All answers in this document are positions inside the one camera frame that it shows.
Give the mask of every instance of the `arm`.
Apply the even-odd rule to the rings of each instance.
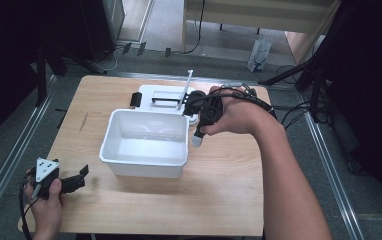
[[[208,135],[224,131],[249,133],[257,141],[263,165],[267,239],[332,239],[283,126],[255,104],[232,98],[223,98],[222,102],[223,116],[201,130]]]
[[[33,186],[28,183],[25,194],[31,199]],[[38,199],[31,207],[36,223],[34,240],[52,240],[57,239],[61,225],[62,206],[59,199],[61,191],[60,179],[55,179],[49,191],[48,200]]]

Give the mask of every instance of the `person's left hand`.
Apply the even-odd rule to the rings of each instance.
[[[28,183],[24,190],[32,204],[33,186]],[[61,191],[61,180],[55,179],[50,186],[48,200],[38,199],[31,207],[35,218],[36,231],[33,239],[57,239],[61,225],[62,205],[59,194]]]

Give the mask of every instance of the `white container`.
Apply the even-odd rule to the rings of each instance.
[[[188,160],[188,128],[178,114],[115,110],[100,159],[116,175],[179,178]]]

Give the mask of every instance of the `hand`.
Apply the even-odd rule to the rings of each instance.
[[[218,90],[220,87],[214,86],[210,92]],[[219,90],[219,93],[232,93],[232,90]],[[234,99],[232,97],[223,97],[223,115],[217,123],[210,126],[201,127],[201,131],[214,135],[220,132],[250,133],[253,136],[262,131],[263,127],[280,125],[268,112],[256,104]]]
[[[33,186],[28,183],[25,194],[31,204]],[[50,186],[48,200],[38,199],[31,207],[36,223],[34,239],[57,239],[61,225],[62,205],[59,198],[60,179],[55,179]]]

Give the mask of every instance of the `gray carpet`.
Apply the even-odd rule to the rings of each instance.
[[[267,65],[263,73],[250,73],[245,62],[186,55],[172,55],[164,58],[164,53],[151,51],[137,56],[136,49],[131,49],[124,55],[119,51],[117,56],[118,66],[115,70],[109,71],[109,75],[116,76],[124,72],[132,72],[186,76],[188,69],[194,69],[195,77],[239,79],[256,84],[258,80],[275,76],[279,67]],[[105,68],[111,68],[114,66],[114,61],[111,57],[107,57],[99,64]],[[18,182],[25,170],[34,165],[37,157],[47,156],[57,135],[57,126],[63,118],[63,112],[55,111],[55,109],[68,109],[80,79],[85,75],[90,75],[83,67],[70,61],[67,61],[67,66],[66,76],[57,77],[53,99],[1,197],[0,239],[22,239],[22,233],[17,230]],[[292,88],[292,85],[286,83],[278,85],[268,88],[273,105],[292,107],[300,103],[298,93]],[[33,92],[0,127],[0,168],[32,113],[35,100],[36,92]],[[296,111],[287,119],[291,120],[300,112]],[[278,118],[282,119],[285,113],[286,111],[277,110]],[[333,129],[328,125],[320,127],[340,178],[347,189],[356,214],[358,214],[365,238],[382,239],[382,186],[370,176],[355,176],[349,173],[345,154],[342,152]],[[334,239],[350,239],[305,119],[301,118],[290,126],[287,133],[295,155],[319,198]],[[61,234],[60,238],[74,239],[75,235]]]

